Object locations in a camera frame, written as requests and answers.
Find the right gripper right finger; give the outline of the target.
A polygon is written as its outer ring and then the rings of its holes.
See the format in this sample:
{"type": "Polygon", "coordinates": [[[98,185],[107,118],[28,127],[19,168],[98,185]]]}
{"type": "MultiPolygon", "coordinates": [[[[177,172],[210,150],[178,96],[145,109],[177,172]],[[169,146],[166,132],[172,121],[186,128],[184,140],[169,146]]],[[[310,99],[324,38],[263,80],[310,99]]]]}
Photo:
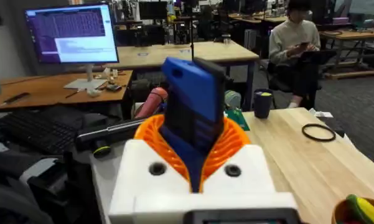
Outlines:
{"type": "Polygon", "coordinates": [[[272,194],[276,191],[263,149],[224,117],[223,131],[203,163],[202,194],[272,194]]]}

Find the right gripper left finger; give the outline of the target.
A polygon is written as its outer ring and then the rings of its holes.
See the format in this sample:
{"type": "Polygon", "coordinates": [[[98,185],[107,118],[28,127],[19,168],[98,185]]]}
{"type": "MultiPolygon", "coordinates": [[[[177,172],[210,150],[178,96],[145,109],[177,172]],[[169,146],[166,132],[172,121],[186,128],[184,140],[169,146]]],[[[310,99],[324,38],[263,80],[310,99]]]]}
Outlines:
{"type": "Polygon", "coordinates": [[[124,145],[108,216],[111,223],[182,223],[189,172],[161,136],[163,115],[143,121],[124,145]]]}

